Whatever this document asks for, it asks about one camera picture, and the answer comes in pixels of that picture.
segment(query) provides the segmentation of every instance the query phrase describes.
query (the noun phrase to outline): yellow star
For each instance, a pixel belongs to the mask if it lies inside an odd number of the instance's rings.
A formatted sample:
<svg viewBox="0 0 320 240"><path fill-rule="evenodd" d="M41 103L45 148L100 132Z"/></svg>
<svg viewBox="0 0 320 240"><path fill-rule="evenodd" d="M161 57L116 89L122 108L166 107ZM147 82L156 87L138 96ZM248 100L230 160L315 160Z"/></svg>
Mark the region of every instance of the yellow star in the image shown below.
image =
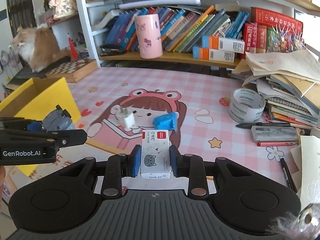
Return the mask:
<svg viewBox="0 0 320 240"><path fill-rule="evenodd" d="M217 138L213 138L208 142L211 144L211 148L221 148L222 141L218 140Z"/></svg>

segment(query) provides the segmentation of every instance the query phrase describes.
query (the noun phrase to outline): cat tail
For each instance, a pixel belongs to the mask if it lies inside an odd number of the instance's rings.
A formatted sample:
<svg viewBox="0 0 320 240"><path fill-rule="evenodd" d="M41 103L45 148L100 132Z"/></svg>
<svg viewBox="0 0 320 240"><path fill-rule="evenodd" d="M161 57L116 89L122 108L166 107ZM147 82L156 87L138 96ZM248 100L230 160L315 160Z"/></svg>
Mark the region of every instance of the cat tail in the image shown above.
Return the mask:
<svg viewBox="0 0 320 240"><path fill-rule="evenodd" d="M58 51L56 54L53 54L53 62L56 62L57 60L59 60L63 57L70 57L71 60L73 60L71 50L62 49L62 50Z"/></svg>

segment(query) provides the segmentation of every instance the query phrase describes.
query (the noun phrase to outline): pink cylinder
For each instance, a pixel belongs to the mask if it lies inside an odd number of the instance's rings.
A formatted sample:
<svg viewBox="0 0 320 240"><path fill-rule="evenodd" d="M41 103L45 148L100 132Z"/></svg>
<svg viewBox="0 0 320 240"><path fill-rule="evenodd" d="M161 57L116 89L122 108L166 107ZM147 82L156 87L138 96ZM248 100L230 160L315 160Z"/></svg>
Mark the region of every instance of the pink cylinder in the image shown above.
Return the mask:
<svg viewBox="0 0 320 240"><path fill-rule="evenodd" d="M142 58L162 56L159 17L157 14L141 15L135 18L136 32Z"/></svg>

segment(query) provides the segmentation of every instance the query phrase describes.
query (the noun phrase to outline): door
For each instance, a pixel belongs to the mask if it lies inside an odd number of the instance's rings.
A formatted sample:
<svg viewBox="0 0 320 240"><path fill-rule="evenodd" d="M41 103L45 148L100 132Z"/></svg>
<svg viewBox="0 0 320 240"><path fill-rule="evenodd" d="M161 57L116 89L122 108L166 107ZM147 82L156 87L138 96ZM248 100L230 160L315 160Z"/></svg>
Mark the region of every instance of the door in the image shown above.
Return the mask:
<svg viewBox="0 0 320 240"><path fill-rule="evenodd" d="M32 0L7 0L8 15L12 36L17 35L17 29L36 27Z"/></svg>

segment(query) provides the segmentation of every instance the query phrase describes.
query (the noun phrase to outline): white charger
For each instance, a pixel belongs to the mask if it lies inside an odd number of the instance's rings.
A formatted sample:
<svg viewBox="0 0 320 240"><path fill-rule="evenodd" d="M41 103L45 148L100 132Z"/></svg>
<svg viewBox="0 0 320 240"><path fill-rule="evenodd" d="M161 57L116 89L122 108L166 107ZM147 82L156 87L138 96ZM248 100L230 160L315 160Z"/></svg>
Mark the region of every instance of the white charger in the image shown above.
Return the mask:
<svg viewBox="0 0 320 240"><path fill-rule="evenodd" d="M119 124L126 129L130 129L135 125L134 114L127 108L120 107L119 111L116 113L116 117Z"/></svg>

